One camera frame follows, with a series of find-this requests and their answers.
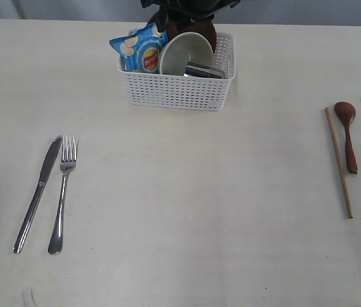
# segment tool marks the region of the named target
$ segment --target chopstick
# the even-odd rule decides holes
[[[353,211],[351,209],[351,201],[350,201],[350,198],[349,198],[349,192],[348,192],[346,176],[344,175],[345,174],[344,165],[342,163],[342,159],[341,159],[341,155],[340,155],[340,148],[339,148],[339,142],[337,140],[337,135],[335,134],[334,127],[333,127],[333,120],[332,120],[331,111],[330,111],[330,109],[328,107],[326,107],[324,111],[326,112],[327,122],[328,122],[328,126],[330,128],[330,134],[332,135],[335,158],[337,159],[337,165],[339,167],[341,186],[342,186],[342,191],[343,191],[343,194],[344,194],[344,199],[346,200],[348,217],[350,219],[352,219],[353,218]]]

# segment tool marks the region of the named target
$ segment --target white bowl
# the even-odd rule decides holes
[[[159,73],[183,75],[188,62],[213,66],[213,51],[207,39],[196,32],[185,32],[165,45],[159,57]]]

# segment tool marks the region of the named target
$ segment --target snack bag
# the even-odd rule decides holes
[[[158,58],[163,46],[168,43],[168,34],[160,33],[156,23],[137,30],[134,35],[114,38],[109,44],[125,58],[128,72],[156,74]]]

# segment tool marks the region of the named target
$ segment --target wooden spoon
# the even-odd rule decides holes
[[[335,104],[334,111],[346,131],[346,160],[348,171],[351,174],[357,174],[357,162],[355,160],[353,145],[351,144],[351,138],[349,136],[349,126],[355,117],[355,108],[352,104],[342,101]]]

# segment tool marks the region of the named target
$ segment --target fork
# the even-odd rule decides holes
[[[62,157],[60,170],[63,172],[60,200],[58,202],[57,216],[54,229],[48,245],[48,252],[52,255],[58,254],[63,249],[63,224],[64,224],[64,203],[65,191],[67,190],[68,176],[76,168],[77,146],[73,136],[64,136],[62,144]]]

